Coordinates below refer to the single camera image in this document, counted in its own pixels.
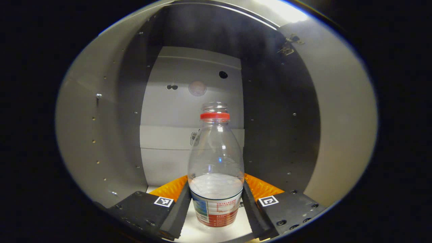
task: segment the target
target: black metal plate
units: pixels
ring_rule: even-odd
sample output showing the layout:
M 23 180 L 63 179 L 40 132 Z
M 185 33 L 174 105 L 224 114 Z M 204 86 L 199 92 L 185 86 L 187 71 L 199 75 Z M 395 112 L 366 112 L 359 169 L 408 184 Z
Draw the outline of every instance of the black metal plate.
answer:
M 269 200 L 270 204 L 267 206 L 263 206 L 263 203 L 258 201 L 258 207 L 265 212 L 279 235 L 308 222 L 325 209 L 302 193 L 284 192 L 273 197 L 266 197 L 262 200 Z
M 174 207 L 156 205 L 159 196 L 145 192 L 135 192 L 106 211 L 136 231 L 145 231 L 157 235 L 159 228 Z

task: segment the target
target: bottle mouth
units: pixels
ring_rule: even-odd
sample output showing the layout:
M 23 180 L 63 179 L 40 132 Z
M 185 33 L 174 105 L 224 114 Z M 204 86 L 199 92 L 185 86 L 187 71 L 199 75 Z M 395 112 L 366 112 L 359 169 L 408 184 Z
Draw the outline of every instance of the bottle mouth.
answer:
M 229 121 L 228 106 L 222 102 L 208 102 L 202 106 L 201 120 Z

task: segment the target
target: bolt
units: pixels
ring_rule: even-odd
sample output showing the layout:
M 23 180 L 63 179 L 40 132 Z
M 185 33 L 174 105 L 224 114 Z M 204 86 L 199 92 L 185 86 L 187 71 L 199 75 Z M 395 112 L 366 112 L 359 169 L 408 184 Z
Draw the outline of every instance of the bolt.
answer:
M 286 220 L 281 220 L 281 221 L 278 221 L 277 223 L 276 223 L 276 225 L 277 226 L 281 226 L 281 225 L 284 225 L 286 223 Z
M 294 228 L 297 227 L 297 226 L 298 226 L 298 224 L 293 225 L 293 226 L 291 226 L 291 227 L 289 228 L 289 230 L 292 230 L 292 229 L 294 229 Z
M 155 222 L 151 221 L 151 220 L 146 220 L 146 222 L 151 225 L 151 226 L 156 226 Z

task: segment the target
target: orange padding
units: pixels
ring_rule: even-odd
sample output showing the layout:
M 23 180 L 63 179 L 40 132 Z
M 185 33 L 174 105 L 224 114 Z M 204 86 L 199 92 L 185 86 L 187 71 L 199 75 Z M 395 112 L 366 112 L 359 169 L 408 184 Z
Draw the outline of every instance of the orange padding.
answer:
M 172 198 L 175 202 L 177 202 L 178 197 L 180 196 L 181 190 L 187 182 L 187 176 L 182 176 L 178 179 L 173 180 L 172 182 L 168 182 L 163 186 L 156 188 L 151 191 L 149 194 L 164 197 L 164 198 Z
M 255 201 L 258 201 L 258 198 L 265 198 L 284 192 L 283 190 L 246 173 L 245 180 L 248 182 Z M 175 202 L 177 202 L 177 199 L 180 196 L 180 193 L 186 182 L 187 176 L 182 176 L 173 180 L 172 182 L 158 187 L 149 194 L 164 198 L 172 198 Z
M 261 179 L 256 178 L 255 176 L 251 176 L 246 173 L 245 181 L 248 183 L 255 201 L 258 201 L 259 198 L 265 198 L 285 192 Z

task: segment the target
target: white floor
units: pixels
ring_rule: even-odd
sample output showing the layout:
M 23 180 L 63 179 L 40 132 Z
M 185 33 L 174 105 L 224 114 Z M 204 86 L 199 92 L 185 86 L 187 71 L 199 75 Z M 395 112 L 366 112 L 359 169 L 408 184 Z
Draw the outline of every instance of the white floor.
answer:
M 156 189 L 156 186 L 149 186 L 147 193 Z M 181 230 L 179 239 L 173 242 L 196 242 L 196 243 L 221 243 L 233 242 L 243 243 L 252 240 L 252 229 L 244 207 L 238 209 L 237 217 L 231 225 L 222 228 L 206 229 L 197 220 L 194 205 L 191 201 L 187 211 L 186 219 Z

